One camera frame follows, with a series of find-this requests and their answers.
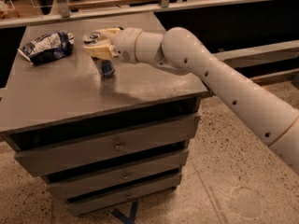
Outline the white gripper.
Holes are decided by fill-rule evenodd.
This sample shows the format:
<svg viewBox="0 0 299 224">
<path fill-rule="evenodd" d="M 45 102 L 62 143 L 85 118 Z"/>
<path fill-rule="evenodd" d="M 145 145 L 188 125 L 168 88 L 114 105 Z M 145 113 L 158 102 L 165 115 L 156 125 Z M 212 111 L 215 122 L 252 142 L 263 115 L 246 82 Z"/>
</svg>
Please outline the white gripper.
<svg viewBox="0 0 299 224">
<path fill-rule="evenodd" d="M 97 32 L 104 40 L 84 47 L 89 56 L 101 60 L 113 60 L 119 56 L 124 63 L 137 63 L 135 44 L 137 38 L 143 32 L 142 29 L 126 28 L 122 30 L 120 27 L 115 27 L 98 29 Z"/>
</svg>

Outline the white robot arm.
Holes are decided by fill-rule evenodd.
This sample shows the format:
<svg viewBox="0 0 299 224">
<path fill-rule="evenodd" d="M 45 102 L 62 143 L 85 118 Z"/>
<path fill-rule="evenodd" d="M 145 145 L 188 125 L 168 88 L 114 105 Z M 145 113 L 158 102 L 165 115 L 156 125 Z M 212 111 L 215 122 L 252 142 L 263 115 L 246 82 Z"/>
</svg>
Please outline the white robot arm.
<svg viewBox="0 0 299 224">
<path fill-rule="evenodd" d="M 83 36 L 95 60 L 145 63 L 165 72 L 199 77 L 279 158 L 299 173 L 299 110 L 220 61 L 190 31 L 165 34 L 139 28 L 93 30 Z"/>
</svg>

